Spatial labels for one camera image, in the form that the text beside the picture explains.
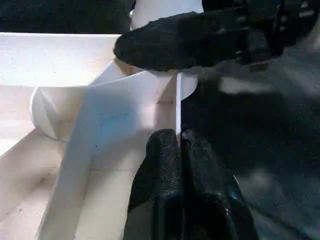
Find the cylindrical white piece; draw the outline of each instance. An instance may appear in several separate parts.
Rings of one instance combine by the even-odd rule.
[[[131,28],[141,28],[159,18],[203,11],[202,0],[137,0],[132,13]]]

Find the dark floor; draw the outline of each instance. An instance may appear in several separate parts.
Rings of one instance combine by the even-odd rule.
[[[133,0],[2,0],[0,32],[123,33],[132,5]],[[320,239],[318,99],[204,89],[183,101],[183,127],[206,136],[234,172],[255,209],[261,239]]]

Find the white tray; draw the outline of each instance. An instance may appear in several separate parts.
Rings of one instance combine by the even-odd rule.
[[[180,133],[181,75],[143,71],[87,89],[38,240],[121,239],[149,136]]]

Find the white plastic part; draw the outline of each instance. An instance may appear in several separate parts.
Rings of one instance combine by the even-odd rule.
[[[137,71],[115,59],[92,85],[115,81]],[[30,115],[36,128],[53,139],[68,141],[85,91],[86,87],[81,86],[36,88],[30,100]]]
[[[35,127],[29,116],[33,87],[0,85],[0,156]]]
[[[88,86],[115,58],[119,35],[0,33],[0,85]]]
[[[121,239],[148,138],[180,133],[180,86],[143,71],[87,89],[38,240]]]
[[[131,28],[137,29],[155,21],[177,14],[203,13],[202,0],[136,0],[132,12]]]
[[[0,239],[33,240],[48,203],[64,144],[35,130],[34,88],[0,85]]]

